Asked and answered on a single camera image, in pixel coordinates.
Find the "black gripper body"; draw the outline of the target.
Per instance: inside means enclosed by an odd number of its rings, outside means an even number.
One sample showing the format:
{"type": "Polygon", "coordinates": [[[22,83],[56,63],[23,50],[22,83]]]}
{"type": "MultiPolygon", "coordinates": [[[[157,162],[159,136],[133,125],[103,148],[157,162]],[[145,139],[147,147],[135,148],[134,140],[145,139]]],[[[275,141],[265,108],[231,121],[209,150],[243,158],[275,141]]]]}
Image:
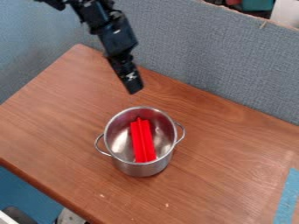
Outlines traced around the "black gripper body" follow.
{"type": "Polygon", "coordinates": [[[125,14],[96,17],[96,34],[109,59],[125,58],[138,45],[137,35],[125,14]]]}

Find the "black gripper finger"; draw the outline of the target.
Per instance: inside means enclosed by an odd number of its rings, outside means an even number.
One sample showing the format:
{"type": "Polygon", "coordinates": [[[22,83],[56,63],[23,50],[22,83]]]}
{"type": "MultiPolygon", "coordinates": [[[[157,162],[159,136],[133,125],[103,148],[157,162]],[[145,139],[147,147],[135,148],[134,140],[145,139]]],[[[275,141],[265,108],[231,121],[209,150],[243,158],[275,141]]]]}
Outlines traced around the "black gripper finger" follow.
{"type": "Polygon", "coordinates": [[[113,66],[127,92],[134,95],[145,88],[145,83],[137,65],[133,62],[133,57],[127,59],[110,58],[109,63],[113,66]]]}

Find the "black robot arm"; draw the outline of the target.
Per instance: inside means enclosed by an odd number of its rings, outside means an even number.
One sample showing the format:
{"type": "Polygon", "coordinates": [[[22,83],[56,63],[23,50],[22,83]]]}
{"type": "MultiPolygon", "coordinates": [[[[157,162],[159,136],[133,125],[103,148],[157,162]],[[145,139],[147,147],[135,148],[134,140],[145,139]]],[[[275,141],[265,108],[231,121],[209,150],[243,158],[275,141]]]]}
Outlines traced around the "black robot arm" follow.
{"type": "Polygon", "coordinates": [[[70,5],[79,21],[88,25],[88,32],[96,35],[106,51],[107,61],[127,92],[134,95],[145,88],[141,73],[131,54],[138,46],[127,16],[114,8],[114,0],[34,0],[48,4],[58,11],[70,5]]]}

